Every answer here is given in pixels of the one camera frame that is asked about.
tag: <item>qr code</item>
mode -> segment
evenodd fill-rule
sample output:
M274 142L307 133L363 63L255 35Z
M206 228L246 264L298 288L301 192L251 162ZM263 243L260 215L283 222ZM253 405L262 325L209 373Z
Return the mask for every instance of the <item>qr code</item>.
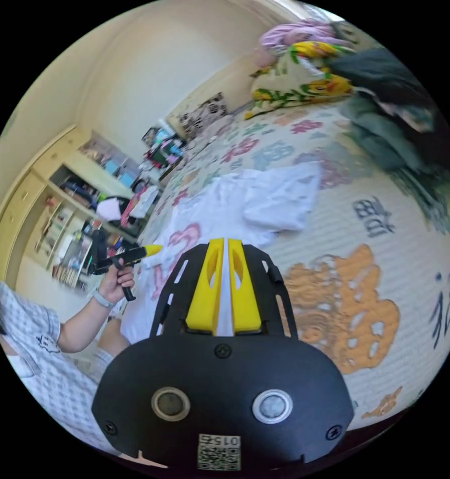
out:
M198 444L198 468L206 471L239 471L240 438L201 434Z

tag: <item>bracelet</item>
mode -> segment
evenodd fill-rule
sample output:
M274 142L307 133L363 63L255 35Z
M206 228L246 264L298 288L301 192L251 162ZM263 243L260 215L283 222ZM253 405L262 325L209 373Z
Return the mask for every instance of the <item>bracelet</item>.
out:
M95 298L96 302L100 305L103 306L104 308L112 309L116 303L110 303L110 301L107 301L98 291L98 288L93 291L93 297Z

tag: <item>white wall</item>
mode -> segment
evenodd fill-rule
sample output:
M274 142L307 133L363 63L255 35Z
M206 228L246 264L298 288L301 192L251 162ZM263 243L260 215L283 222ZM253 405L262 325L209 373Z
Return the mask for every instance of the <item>white wall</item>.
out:
M139 15L132 10L78 40L37 78L0 138L0 203L15 178L47 142L75 123L88 78L104 49Z
M15 291L25 298L53 309L61 322L77 314L87 303L85 294L76 294L51 278L51 272L27 256L21 260Z
M138 161L146 130L267 30L228 0L160 0L142 10L104 56L78 115Z

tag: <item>wrist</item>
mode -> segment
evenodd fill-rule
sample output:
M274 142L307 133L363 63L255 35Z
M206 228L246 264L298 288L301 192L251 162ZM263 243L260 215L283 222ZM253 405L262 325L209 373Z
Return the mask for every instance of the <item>wrist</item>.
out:
M98 293L98 295L94 294L93 297L100 304L100 306L112 309L116 305L116 301L109 297L109 295L104 291L104 288L102 288L101 285L95 291L96 293Z

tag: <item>drawer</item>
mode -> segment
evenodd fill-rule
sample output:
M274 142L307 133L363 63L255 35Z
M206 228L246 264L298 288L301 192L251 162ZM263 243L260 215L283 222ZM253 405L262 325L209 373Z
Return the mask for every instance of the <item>drawer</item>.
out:
M48 180L64 163L64 159L84 145L91 137L91 132L74 128L56 141L33 164L32 168L45 180Z
M19 184L0 219L0 281L5 280L11 251L31 207L45 188L33 173Z
M0 281L5 281L6 269L16 235L10 231L7 222L0 222Z
M6 215L7 210L10 209L8 219L10 220L10 218L12 218L12 223L18 221L19 229L26 215L44 189L45 183L43 180L34 173L28 173L13 194L7 208L5 209L4 216Z

